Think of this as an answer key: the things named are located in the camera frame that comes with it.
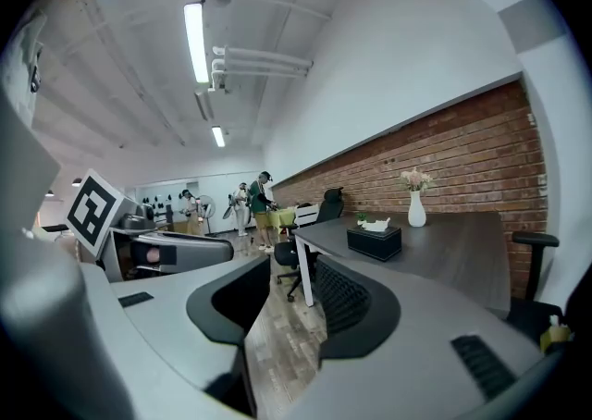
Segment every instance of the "fluorescent light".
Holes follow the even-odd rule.
[[[183,8],[185,13],[185,29],[187,30],[187,42],[193,63],[193,72],[198,83],[209,83],[207,74],[204,45],[204,23],[202,4],[187,4]]]
[[[212,132],[214,133],[214,138],[216,139],[218,147],[224,147],[224,136],[222,135],[222,129],[220,129],[220,126],[212,127]]]

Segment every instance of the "ceiling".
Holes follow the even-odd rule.
[[[68,167],[117,158],[119,149],[145,152],[216,148],[211,132],[222,126],[227,147],[261,145],[274,111],[291,83],[286,78],[228,77],[228,94],[200,112],[193,94],[183,6],[200,0],[56,0],[41,41],[42,89],[33,129]],[[282,0],[331,15],[339,0]],[[309,57],[325,20],[284,6],[233,0],[204,6],[204,39]]]

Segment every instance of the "red brick wall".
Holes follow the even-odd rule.
[[[435,179],[422,196],[427,213],[500,213],[512,294],[524,296],[530,252],[510,235],[547,226],[545,165],[530,112],[516,81],[310,168],[274,186],[274,197],[283,205],[319,203],[325,189],[342,186],[347,212],[406,212],[410,198],[399,176],[418,167]]]

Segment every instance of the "black office chair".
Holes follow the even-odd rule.
[[[343,211],[343,199],[341,196],[342,189],[343,187],[339,187],[325,191],[325,200],[321,203],[321,207],[318,211],[318,217],[316,218],[316,222],[314,224],[323,223],[325,221],[329,221],[330,219],[337,219],[341,216],[341,212]],[[295,224],[282,225],[280,227],[289,230],[295,230],[298,228],[298,226]],[[305,251],[306,260],[309,265],[309,272],[313,274],[315,271],[314,263],[316,254],[311,254],[308,250],[308,246],[305,246]],[[296,240],[293,237],[289,237],[288,241],[276,244],[274,256],[276,257],[277,263],[281,266],[290,266],[291,268],[295,269],[293,272],[289,272],[288,274],[281,274],[277,276],[278,284],[281,283],[283,278],[296,278],[292,283],[291,289],[287,295],[288,302],[293,302],[294,297],[292,296],[292,293],[302,283],[302,274],[300,272],[300,268],[297,269],[299,263],[298,254],[296,252]]]
[[[561,308],[549,303],[535,302],[537,293],[538,279],[543,262],[543,251],[546,247],[558,247],[559,240],[549,234],[536,232],[514,232],[512,241],[518,244],[528,244],[532,246],[533,252],[530,263],[530,275],[526,285],[526,295],[524,299],[511,299],[510,314],[506,321],[521,331],[536,345],[540,344],[540,335],[542,335],[550,326],[549,317],[557,315],[562,317]]]

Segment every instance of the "yellow shorts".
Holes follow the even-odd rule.
[[[255,213],[255,223],[257,224],[257,229],[265,229],[271,226],[267,213]]]

